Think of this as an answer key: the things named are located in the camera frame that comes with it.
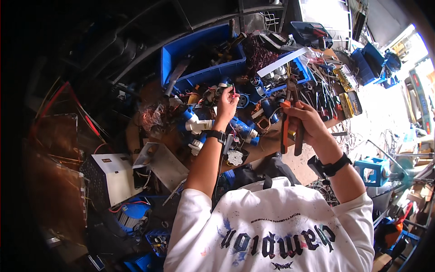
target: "workbench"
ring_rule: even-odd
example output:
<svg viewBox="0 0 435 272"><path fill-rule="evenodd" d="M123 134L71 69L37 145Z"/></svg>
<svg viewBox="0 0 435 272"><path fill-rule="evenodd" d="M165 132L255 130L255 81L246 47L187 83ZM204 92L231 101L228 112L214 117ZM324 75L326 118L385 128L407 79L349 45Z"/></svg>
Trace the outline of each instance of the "workbench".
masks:
<svg viewBox="0 0 435 272"><path fill-rule="evenodd" d="M327 49L325 52L327 55L331 55L337 57L332 49ZM159 99L163 97L162 87L160 85L160 79L155 80L149 84L147 84L141 90L142 97L142 105L146 104L158 104ZM128 149L131 154L133 154L133 160L137 157L138 149L140 151L140 137L139 137L139 127L138 127L138 118L139 112L137 112L134 117L131 119L127 129L126 129L126 138ZM343 111L337 111L338 119L331 119L325 122L327 128L333 127L339 123L341 123L344 119ZM249 156L245 161L245 164L256 161L258 159L264 158L268 155L271 155L280 150L280 135L281 135L281 121L276 124L271 125L269 132L260 137L260 142L257 146L253 146L250 144L244 144L243 149L249 152ZM180 133L176 129L175 125L171 125L166 132L162 135L161 139L156 139L149 137L150 141L160 142L165 144L168 149L189 169L192 162L195 159L195 156L189 154L180 154L179 150L181 147L186 144L182 143L180 139ZM294 145L294 142L289 139L288 146ZM226 164L222 165L222 172L228 171L232 168Z"/></svg>

